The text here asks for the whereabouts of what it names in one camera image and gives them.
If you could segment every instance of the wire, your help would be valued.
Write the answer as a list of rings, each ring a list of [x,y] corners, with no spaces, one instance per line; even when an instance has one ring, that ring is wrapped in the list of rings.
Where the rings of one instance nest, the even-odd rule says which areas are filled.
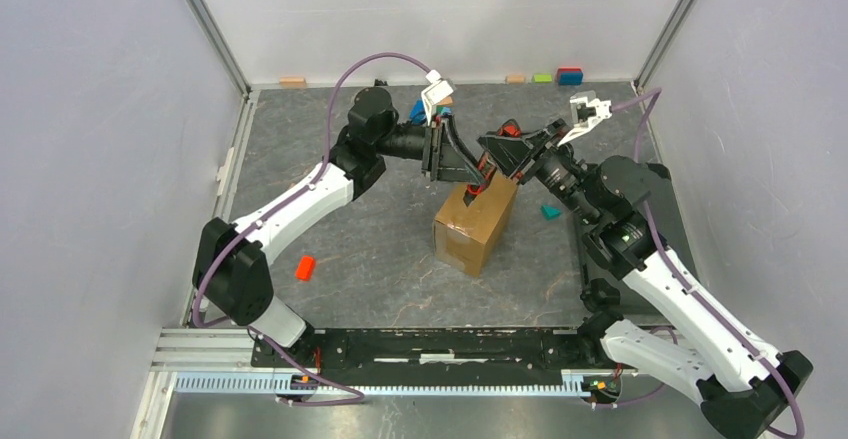
[[[668,326],[657,326],[657,327],[651,329],[651,334],[656,334],[659,331],[668,331],[668,333],[671,334],[672,342],[677,344],[677,335],[674,334],[674,329],[672,329]],[[659,387],[657,387],[653,391],[645,394],[642,397],[637,397],[636,399],[629,399],[627,401],[616,401],[613,404],[597,404],[597,403],[595,403],[592,407],[595,408],[595,409],[620,409],[622,407],[635,406],[637,404],[642,404],[643,402],[646,402],[650,399],[653,399],[654,397],[659,395],[659,393],[661,393],[665,388],[666,388],[665,384],[660,384]]]
[[[321,167],[318,169],[318,173],[315,175],[315,177],[311,181],[309,181],[309,184],[301,187],[300,189],[295,191],[292,195],[290,195],[289,197],[287,197],[286,199],[281,201],[279,204],[270,208],[257,221],[249,224],[232,241],[230,241],[226,246],[224,246],[224,248],[221,250],[220,253],[218,253],[218,255],[215,257],[215,259],[212,261],[212,264],[209,265],[209,269],[203,275],[203,278],[200,280],[200,283],[197,285],[197,293],[194,296],[194,301],[192,302],[192,307],[191,307],[191,320],[192,320],[192,323],[195,325],[195,327],[198,327],[198,328],[212,327],[214,325],[220,324],[221,322],[223,322],[227,319],[227,317],[224,316],[224,317],[215,319],[213,321],[204,322],[203,319],[200,317],[200,302],[203,300],[203,297],[206,294],[206,289],[209,287],[209,282],[215,276],[215,273],[218,272],[218,268],[221,267],[221,264],[224,262],[224,260],[227,258],[227,256],[233,251],[233,249],[235,249],[235,247],[238,245],[239,242],[241,242],[248,235],[250,235],[250,233],[252,233],[253,231],[255,231],[257,229],[258,224],[268,221],[272,216],[274,216],[275,214],[280,212],[283,208],[285,208],[286,206],[288,206],[292,202],[296,201],[300,196],[304,195],[309,190],[309,185],[317,184],[318,181],[320,181],[321,178],[324,177],[324,173],[327,171],[327,168],[329,167],[329,164],[330,164],[330,148],[332,147],[332,137],[331,137],[332,136],[332,129],[331,129],[330,126],[331,126],[331,123],[333,121],[333,106],[335,106],[336,99],[338,98],[339,90],[341,89],[342,84],[344,84],[345,80],[347,80],[347,78],[350,77],[350,75],[353,74],[354,71],[356,71],[357,69],[362,67],[364,64],[367,64],[367,63],[374,61],[376,59],[381,59],[381,58],[386,58],[386,57],[393,57],[393,58],[397,58],[397,59],[402,59],[404,61],[407,61],[407,62],[414,64],[418,68],[422,69],[424,72],[430,72],[430,68],[427,67],[423,62],[421,62],[418,59],[415,59],[413,57],[407,56],[406,54],[401,54],[401,53],[398,53],[398,52],[381,52],[381,53],[377,53],[377,54],[372,54],[372,55],[366,57],[365,59],[360,60],[359,62],[352,65],[347,71],[345,71],[344,74],[342,74],[342,76],[339,78],[339,80],[336,81],[336,85],[333,87],[333,92],[330,94],[330,100],[329,100],[329,103],[327,105],[326,135],[324,137],[324,157],[321,160]],[[324,401],[324,402],[317,402],[317,403],[297,403],[298,405],[308,405],[309,407],[332,406],[332,405],[341,405],[341,404],[354,404],[356,402],[362,402],[362,400],[364,399],[364,397],[365,397],[364,394],[362,394],[359,391],[356,391],[356,390],[351,389],[351,388],[346,387],[346,386],[342,386],[341,384],[337,384],[337,383],[332,382],[328,379],[324,379],[323,377],[319,376],[318,374],[307,371],[306,368],[304,368],[303,366],[298,364],[294,359],[292,359],[292,357],[289,356],[285,352],[285,350],[283,350],[282,346],[280,346],[279,344],[274,342],[273,339],[271,339],[268,336],[264,336],[264,335],[263,335],[263,337],[265,338],[265,341],[271,346],[271,348],[274,349],[278,354],[280,354],[280,356],[282,356],[282,358],[285,359],[286,362],[291,364],[291,366],[294,367],[295,369],[299,370],[303,374],[311,377],[312,379],[315,379],[316,381],[318,381],[322,384],[325,384],[325,385],[328,385],[328,386],[331,386],[331,387],[335,387],[337,389],[341,389],[341,390],[346,391],[346,392],[350,392],[351,394],[354,394],[354,395],[357,396],[356,398],[351,398],[351,399],[340,399],[340,400]]]
[[[651,111],[654,109],[654,104],[656,104],[657,99],[662,92],[661,88],[656,88],[649,91],[646,94],[643,94],[639,97],[631,99],[629,101],[623,102],[611,108],[612,111],[618,112],[622,111],[628,107],[639,104],[648,99],[651,100],[648,103],[648,107],[645,108],[645,112],[642,113],[642,118],[639,121],[639,126],[636,130],[636,141],[633,145],[633,160],[639,162],[639,151],[642,145],[642,135],[645,133],[645,128],[648,124],[648,120],[651,115]],[[662,261],[668,267],[671,275],[674,276],[675,279],[680,283],[681,286],[685,290],[692,289],[692,283],[687,280],[684,275],[680,272],[671,258],[665,251],[665,247],[663,246],[662,240],[660,239],[660,235],[657,232],[657,224],[654,221],[654,215],[651,212],[651,207],[648,205],[648,202],[645,201],[644,204],[645,209],[645,220],[648,222],[648,229],[651,233],[651,239],[654,241],[654,246],[659,252]],[[692,291],[691,296],[701,304],[704,309],[706,309],[727,331],[737,340],[742,346],[752,355],[752,357],[760,357],[760,351],[745,337],[741,332],[739,332],[730,321],[727,320],[712,304],[702,295],[699,291]],[[769,374],[774,377],[775,381],[777,381],[778,387],[783,392],[784,397],[786,398],[786,402],[789,404],[789,408],[792,411],[792,418],[795,420],[795,434],[789,434],[787,432],[783,432],[779,429],[776,429],[772,426],[768,426],[766,428],[767,431],[772,434],[784,438],[784,439],[801,439],[806,435],[806,428],[804,426],[804,419],[801,417],[801,408],[798,405],[798,401],[795,397],[795,394],[792,393],[792,389],[789,387],[789,384],[786,383],[786,379],[777,371],[777,369],[771,364],[771,362],[766,357],[762,357],[759,360],[760,364],[769,372]]]

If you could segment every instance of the wall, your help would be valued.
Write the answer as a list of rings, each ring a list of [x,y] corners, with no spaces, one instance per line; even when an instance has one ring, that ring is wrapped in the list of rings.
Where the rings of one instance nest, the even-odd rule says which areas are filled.
[[[632,79],[677,0],[206,0],[253,83],[334,83],[368,54],[397,50],[459,81],[579,65],[592,80]],[[364,69],[422,81],[394,61]]]
[[[652,84],[664,88],[654,131],[701,279],[816,367],[801,394],[808,437],[848,427],[846,6],[698,0]]]
[[[0,24],[0,437],[127,437],[239,97],[184,0]]]

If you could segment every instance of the teal block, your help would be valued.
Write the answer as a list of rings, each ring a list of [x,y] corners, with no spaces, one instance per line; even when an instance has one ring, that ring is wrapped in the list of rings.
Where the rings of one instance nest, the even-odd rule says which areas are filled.
[[[557,209],[556,207],[544,206],[544,205],[543,205],[543,206],[541,207],[541,209],[542,209],[542,215],[544,215],[544,216],[545,216],[545,219],[547,219],[547,220],[549,220],[549,221],[550,221],[551,219],[556,219],[557,217],[559,217],[559,216],[561,216],[561,215],[562,215],[562,211],[560,211],[560,210],[559,210],[559,209]]]

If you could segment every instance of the blue object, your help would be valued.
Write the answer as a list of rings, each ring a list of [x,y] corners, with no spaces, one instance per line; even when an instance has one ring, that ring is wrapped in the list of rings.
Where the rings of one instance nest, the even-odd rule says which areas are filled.
[[[427,122],[427,117],[424,115],[424,103],[419,99],[414,106],[412,106],[412,110],[409,111],[409,120],[413,124],[424,124]]]
[[[545,219],[547,219],[549,221],[551,219],[556,219],[557,217],[562,215],[562,211],[560,211],[556,207],[542,206],[541,209],[542,209],[542,215],[544,215]]]
[[[557,84],[560,86],[579,86],[583,84],[583,71],[561,70],[557,74]]]

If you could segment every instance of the cardboard box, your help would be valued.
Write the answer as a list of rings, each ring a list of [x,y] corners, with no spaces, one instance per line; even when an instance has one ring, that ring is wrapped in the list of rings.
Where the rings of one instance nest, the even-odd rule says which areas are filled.
[[[458,185],[436,214],[433,239],[436,259],[477,277],[500,239],[518,185],[496,174],[489,187],[466,206],[465,184]]]

